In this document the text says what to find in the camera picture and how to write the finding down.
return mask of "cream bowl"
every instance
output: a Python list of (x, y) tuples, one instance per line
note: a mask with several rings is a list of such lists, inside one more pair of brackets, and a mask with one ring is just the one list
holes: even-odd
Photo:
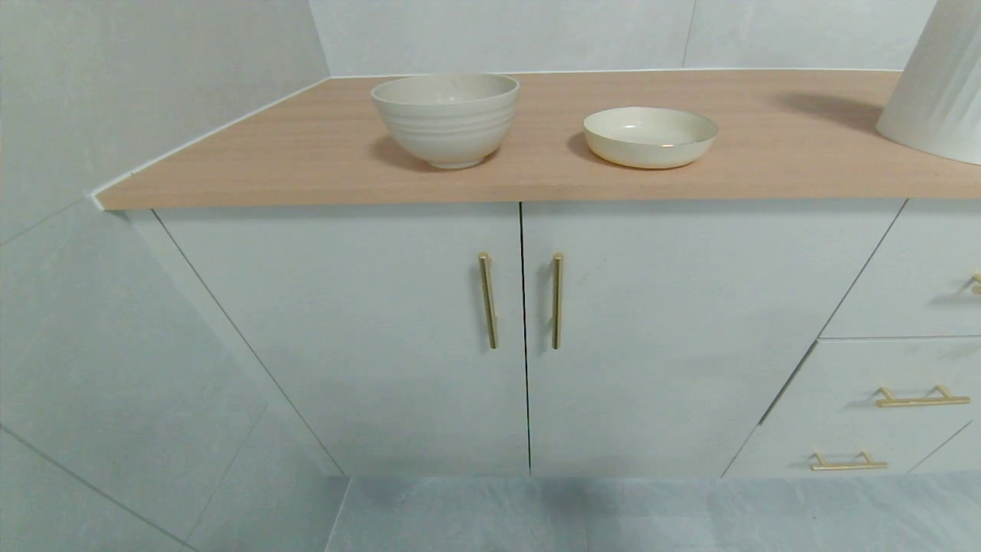
[(593, 153), (639, 169), (694, 163), (719, 134), (719, 127), (701, 115), (659, 107), (599, 111), (583, 121), (583, 129)]
[(428, 75), (375, 86), (391, 137), (441, 169), (471, 167), (511, 130), (520, 84), (504, 75)]

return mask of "bowl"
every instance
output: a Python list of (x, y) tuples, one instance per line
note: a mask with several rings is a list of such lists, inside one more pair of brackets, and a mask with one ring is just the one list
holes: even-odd
[(471, 167), (511, 130), (519, 83), (504, 75), (428, 75), (371, 91), (398, 145), (441, 169)]
[(586, 143), (611, 163), (672, 169), (694, 163), (712, 146), (719, 127), (697, 113), (659, 107), (619, 107), (583, 121)]

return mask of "white vase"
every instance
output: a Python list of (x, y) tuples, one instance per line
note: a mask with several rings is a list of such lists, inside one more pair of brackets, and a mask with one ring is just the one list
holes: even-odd
[(981, 1), (937, 2), (877, 128), (903, 145), (981, 165)]

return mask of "white drawer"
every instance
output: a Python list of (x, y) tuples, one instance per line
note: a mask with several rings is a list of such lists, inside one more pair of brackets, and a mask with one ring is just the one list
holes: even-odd
[(981, 201), (911, 199), (821, 337), (981, 335)]
[[(888, 388), (899, 399), (940, 397), (936, 385), (967, 405), (877, 405)], [(776, 405), (733, 461), (727, 477), (834, 477), (914, 468), (978, 413), (981, 338), (818, 342)], [(860, 463), (861, 451), (884, 469), (812, 470)]]
[(969, 469), (981, 469), (981, 419), (964, 427), (913, 471), (920, 473)]

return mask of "gray floor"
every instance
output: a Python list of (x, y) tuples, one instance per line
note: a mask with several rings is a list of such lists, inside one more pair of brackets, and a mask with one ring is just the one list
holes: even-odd
[(392, 550), (978, 551), (981, 472), (795, 481), (353, 478), (328, 552)]

